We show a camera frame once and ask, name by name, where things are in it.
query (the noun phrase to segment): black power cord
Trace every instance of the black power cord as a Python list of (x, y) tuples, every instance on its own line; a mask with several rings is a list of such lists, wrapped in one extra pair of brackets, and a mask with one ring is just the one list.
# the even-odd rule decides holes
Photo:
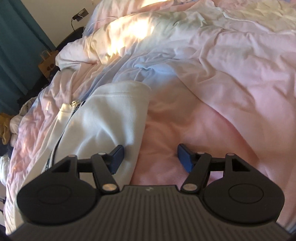
[(75, 32), (75, 29), (74, 29), (74, 27), (73, 27), (73, 18), (71, 19), (71, 26), (72, 26), (72, 28), (73, 28), (73, 30), (74, 30), (74, 32)]

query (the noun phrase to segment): brown paper bag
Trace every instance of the brown paper bag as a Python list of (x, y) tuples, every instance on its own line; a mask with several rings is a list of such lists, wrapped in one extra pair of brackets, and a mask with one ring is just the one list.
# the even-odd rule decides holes
[(55, 67), (55, 57), (57, 56), (58, 53), (59, 52), (57, 50), (52, 52), (48, 52), (47, 50), (45, 50), (40, 55), (41, 58), (43, 59), (43, 62), (40, 65), (38, 65), (38, 68), (41, 70), (42, 74), (47, 79), (49, 79), (49, 74)]

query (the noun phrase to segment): white cable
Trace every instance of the white cable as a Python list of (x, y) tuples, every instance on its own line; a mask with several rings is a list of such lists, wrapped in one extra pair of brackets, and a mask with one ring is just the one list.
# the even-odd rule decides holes
[[(118, 19), (118, 17), (113, 17), (113, 16), (110, 16), (110, 17), (107, 17), (107, 18), (115, 18), (115, 19)], [(107, 18), (102, 19), (102, 20), (99, 20), (99, 21), (96, 21), (96, 22), (93, 22), (93, 23), (89, 26), (89, 28), (87, 29), (87, 31), (91, 28), (91, 26), (92, 26), (93, 24), (95, 24), (95, 23), (99, 23), (99, 22), (101, 22), (101, 21), (104, 21), (104, 20), (106, 20)]]

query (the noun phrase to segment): teal curtain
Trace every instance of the teal curtain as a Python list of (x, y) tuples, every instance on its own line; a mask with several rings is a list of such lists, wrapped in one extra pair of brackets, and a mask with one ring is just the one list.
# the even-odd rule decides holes
[(17, 100), (42, 76), (38, 64), (54, 45), (20, 0), (0, 0), (0, 112), (17, 114)]

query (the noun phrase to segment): ribbed surface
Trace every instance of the ribbed surface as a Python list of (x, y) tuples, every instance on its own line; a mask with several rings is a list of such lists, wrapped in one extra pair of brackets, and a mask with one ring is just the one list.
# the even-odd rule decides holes
[(277, 224), (239, 227), (208, 214), (196, 196), (174, 186), (127, 186), (104, 196), (83, 219), (69, 225), (37, 227), (25, 224), (15, 241), (281, 241), (288, 234)]

